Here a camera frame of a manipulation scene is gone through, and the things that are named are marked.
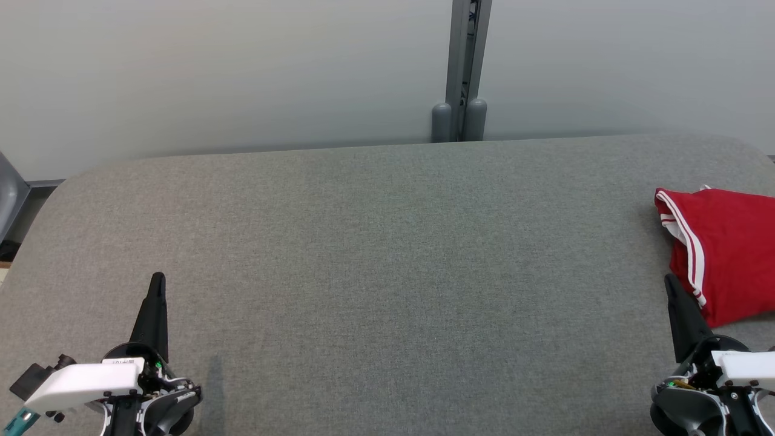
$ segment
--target white label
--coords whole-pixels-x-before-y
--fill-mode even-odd
[[[734,350],[711,350],[711,355],[713,356],[713,362],[716,364],[716,366],[721,366],[722,362],[724,361],[724,356],[726,355],[740,355],[743,353],[750,353],[750,351],[734,351]]]
[[[106,365],[114,365],[116,363],[133,363],[137,366],[137,368],[140,368],[140,372],[143,372],[145,369],[144,358],[107,358],[103,359],[102,363]]]

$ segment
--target gray post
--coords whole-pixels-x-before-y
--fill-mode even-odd
[[[482,99],[468,102],[466,123],[463,125],[463,140],[482,140],[485,120],[487,120],[487,102]]]
[[[433,106],[431,142],[452,142],[452,107],[448,103]]]
[[[463,95],[463,76],[465,75],[466,42],[468,39],[468,14],[471,0],[452,1],[452,21],[449,27],[449,58],[446,66],[446,94],[444,100],[449,104],[451,118],[449,141],[457,141],[460,131],[461,97]]]

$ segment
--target gray upholstered table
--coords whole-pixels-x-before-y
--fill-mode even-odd
[[[649,388],[675,364],[654,189],[775,196],[773,170],[686,135],[99,168],[51,196],[0,289],[0,384],[97,361],[163,271],[170,363],[205,390],[192,436],[656,434]],[[763,349],[773,327],[720,331]]]

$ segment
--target gray pole base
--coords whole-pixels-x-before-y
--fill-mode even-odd
[[[431,142],[450,142],[452,136],[452,106],[439,103],[431,111]]]
[[[484,139],[484,122],[487,119],[487,102],[473,99],[466,107],[466,121],[463,125],[463,140]]]

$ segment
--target red garment with white stripes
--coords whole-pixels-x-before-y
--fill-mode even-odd
[[[670,269],[710,327],[775,310],[775,199],[723,189],[654,199],[675,236]]]

